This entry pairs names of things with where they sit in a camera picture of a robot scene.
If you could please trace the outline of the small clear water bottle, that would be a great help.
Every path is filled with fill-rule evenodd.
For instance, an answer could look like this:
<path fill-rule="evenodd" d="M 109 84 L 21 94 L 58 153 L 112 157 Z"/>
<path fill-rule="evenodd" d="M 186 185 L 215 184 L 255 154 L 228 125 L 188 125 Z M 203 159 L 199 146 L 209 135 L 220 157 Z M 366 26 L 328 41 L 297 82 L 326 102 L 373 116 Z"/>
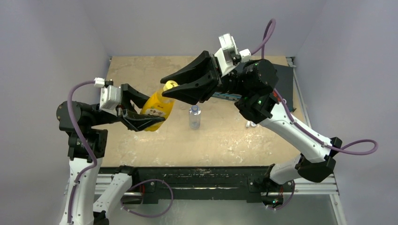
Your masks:
<path fill-rule="evenodd" d="M 198 105 L 192 105 L 189 109 L 189 126 L 191 129 L 199 129 L 201 122 L 201 109 Z"/>

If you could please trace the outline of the yellow juice bottle cap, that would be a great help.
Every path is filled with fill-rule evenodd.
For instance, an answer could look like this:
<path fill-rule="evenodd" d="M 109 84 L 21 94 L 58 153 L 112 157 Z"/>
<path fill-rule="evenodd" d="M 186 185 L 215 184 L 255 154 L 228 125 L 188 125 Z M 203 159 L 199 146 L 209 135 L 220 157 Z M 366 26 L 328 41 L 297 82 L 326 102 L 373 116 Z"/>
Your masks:
<path fill-rule="evenodd" d="M 167 82 L 164 84 L 164 86 L 163 86 L 163 91 L 168 91 L 168 90 L 170 90 L 170 89 L 172 89 L 172 88 L 175 88 L 175 87 L 177 87 L 177 86 L 179 86 L 179 84 L 178 84 L 177 82 L 172 81 L 172 80 L 167 81 Z"/>

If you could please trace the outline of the yellow juice bottle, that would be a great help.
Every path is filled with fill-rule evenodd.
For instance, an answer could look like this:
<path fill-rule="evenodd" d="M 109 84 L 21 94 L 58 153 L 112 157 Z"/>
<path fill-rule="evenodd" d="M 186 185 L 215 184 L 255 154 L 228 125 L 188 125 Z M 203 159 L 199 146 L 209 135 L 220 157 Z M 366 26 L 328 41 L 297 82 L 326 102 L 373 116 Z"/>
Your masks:
<path fill-rule="evenodd" d="M 163 86 L 150 96 L 149 100 L 142 107 L 140 114 L 159 116 L 165 119 L 169 117 L 175 100 L 162 95 L 164 92 Z"/>

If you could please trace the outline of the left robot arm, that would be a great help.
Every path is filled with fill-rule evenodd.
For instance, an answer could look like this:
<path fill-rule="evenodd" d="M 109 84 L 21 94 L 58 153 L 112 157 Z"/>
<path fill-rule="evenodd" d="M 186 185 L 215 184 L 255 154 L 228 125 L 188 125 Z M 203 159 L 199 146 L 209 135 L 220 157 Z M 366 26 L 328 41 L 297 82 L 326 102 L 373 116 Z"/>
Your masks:
<path fill-rule="evenodd" d="M 99 103 L 90 105 L 72 99 L 74 92 L 86 85 L 100 89 Z M 148 96 L 128 84 L 117 87 L 112 81 L 99 78 L 74 86 L 67 100 L 59 105 L 59 130 L 69 137 L 69 182 L 62 225 L 107 225 L 115 209 L 126 210 L 122 201 L 126 192 L 143 193 L 145 184 L 159 182 L 141 180 L 136 168 L 120 166 L 100 197 L 94 197 L 108 136 L 106 129 L 97 126 L 120 122 L 128 130 L 139 132 L 163 122 L 163 117 L 141 115 L 134 109 L 134 104 L 143 106 L 147 100 Z"/>

